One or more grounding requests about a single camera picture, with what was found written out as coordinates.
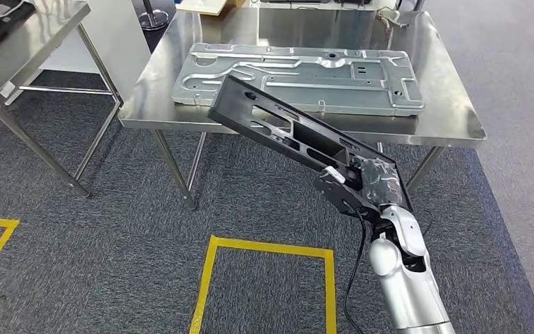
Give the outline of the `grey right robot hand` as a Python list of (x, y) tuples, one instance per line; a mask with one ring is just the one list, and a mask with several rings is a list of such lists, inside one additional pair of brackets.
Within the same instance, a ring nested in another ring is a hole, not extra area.
[(394, 165), (379, 158), (361, 159), (364, 197), (376, 206), (404, 205), (405, 195)]

